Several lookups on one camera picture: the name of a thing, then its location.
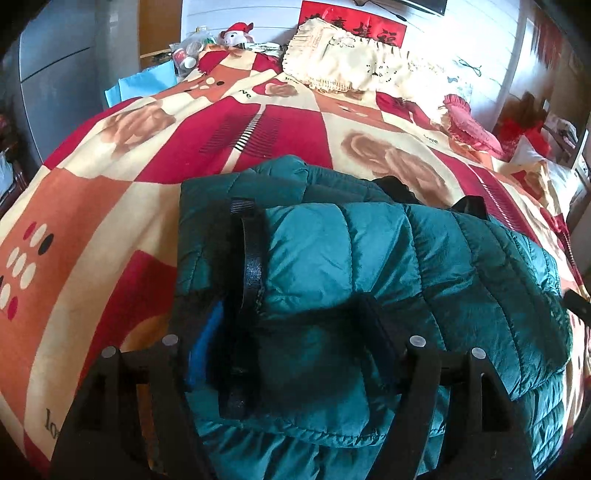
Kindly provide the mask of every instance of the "metal bolt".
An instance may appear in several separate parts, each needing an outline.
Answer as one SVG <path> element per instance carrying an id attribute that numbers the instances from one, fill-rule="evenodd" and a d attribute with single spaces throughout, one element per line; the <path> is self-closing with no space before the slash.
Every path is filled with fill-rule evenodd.
<path id="1" fill-rule="evenodd" d="M 410 344 L 418 348 L 423 348 L 427 344 L 427 341 L 420 335 L 413 335 L 410 337 Z"/>
<path id="2" fill-rule="evenodd" d="M 102 358 L 111 358 L 116 353 L 117 349 L 111 345 L 106 348 L 103 348 L 103 351 L 100 353 L 100 355 Z"/>
<path id="3" fill-rule="evenodd" d="M 177 342 L 178 342 L 178 337 L 173 333 L 169 333 L 167 336 L 165 336 L 162 339 L 162 343 L 165 344 L 166 346 L 173 346 Z"/>
<path id="4" fill-rule="evenodd" d="M 486 352 L 477 346 L 472 349 L 472 355 L 474 355 L 479 360 L 484 360 L 486 358 Z"/>

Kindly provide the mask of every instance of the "wooden door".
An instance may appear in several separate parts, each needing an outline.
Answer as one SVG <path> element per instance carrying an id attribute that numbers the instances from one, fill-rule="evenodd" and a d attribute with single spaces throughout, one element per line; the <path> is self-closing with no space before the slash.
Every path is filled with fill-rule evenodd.
<path id="1" fill-rule="evenodd" d="M 181 40 L 183 0 L 139 0 L 139 55 L 168 48 Z M 141 59 L 142 68 L 151 58 Z"/>

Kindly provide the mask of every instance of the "black strap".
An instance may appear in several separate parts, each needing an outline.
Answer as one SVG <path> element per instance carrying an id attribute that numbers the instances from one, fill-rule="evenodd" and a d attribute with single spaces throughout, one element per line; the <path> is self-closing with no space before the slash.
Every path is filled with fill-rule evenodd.
<path id="1" fill-rule="evenodd" d="M 422 205 L 414 196 L 414 193 L 398 177 L 388 175 L 380 179 L 375 179 L 373 182 L 396 203 Z"/>
<path id="2" fill-rule="evenodd" d="M 477 195 L 466 195 L 464 198 L 458 200 L 450 210 L 452 212 L 467 213 L 480 220 L 488 220 L 484 198 Z"/>
<path id="3" fill-rule="evenodd" d="M 264 217 L 251 199 L 230 202 L 234 252 L 231 272 L 242 272 L 230 279 L 228 294 L 228 370 L 219 391 L 219 410 L 224 418 L 243 420 L 256 407 L 260 391 L 258 345 L 251 327 L 258 318 L 258 305 L 264 288 L 264 258 L 267 235 Z"/>
<path id="4" fill-rule="evenodd" d="M 233 198 L 230 213 L 235 218 L 232 236 L 234 248 L 241 248 L 240 268 L 242 274 L 241 293 L 236 292 L 236 321 L 241 326 L 249 326 L 256 316 L 256 306 L 263 289 L 263 256 L 266 251 L 265 222 L 256 211 L 252 199 Z"/>

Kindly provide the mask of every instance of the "red decoration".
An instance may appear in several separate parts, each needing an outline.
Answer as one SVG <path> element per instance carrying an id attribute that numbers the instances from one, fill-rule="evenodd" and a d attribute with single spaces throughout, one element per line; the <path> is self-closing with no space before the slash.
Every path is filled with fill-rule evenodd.
<path id="1" fill-rule="evenodd" d="M 449 112 L 451 126 L 449 128 L 455 140 L 470 145 L 476 150 L 485 151 L 496 157 L 503 156 L 503 149 L 496 137 L 484 129 L 472 117 L 470 105 L 457 95 L 446 95 L 443 100 Z"/>
<path id="2" fill-rule="evenodd" d="M 395 47 L 402 47 L 406 33 L 406 25 L 379 15 L 337 5 L 303 1 L 298 24 L 301 25 L 310 18 L 321 18 L 358 37 L 373 38 Z"/>

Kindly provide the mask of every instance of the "red banner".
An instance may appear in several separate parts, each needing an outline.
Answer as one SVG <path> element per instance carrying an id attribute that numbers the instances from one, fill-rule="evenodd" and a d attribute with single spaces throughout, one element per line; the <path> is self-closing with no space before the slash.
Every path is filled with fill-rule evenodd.
<path id="1" fill-rule="evenodd" d="M 379 15 L 337 5 L 303 1 L 298 23 L 301 25 L 310 18 L 321 18 L 358 37 L 373 38 L 396 47 L 402 47 L 406 33 L 406 25 Z"/>

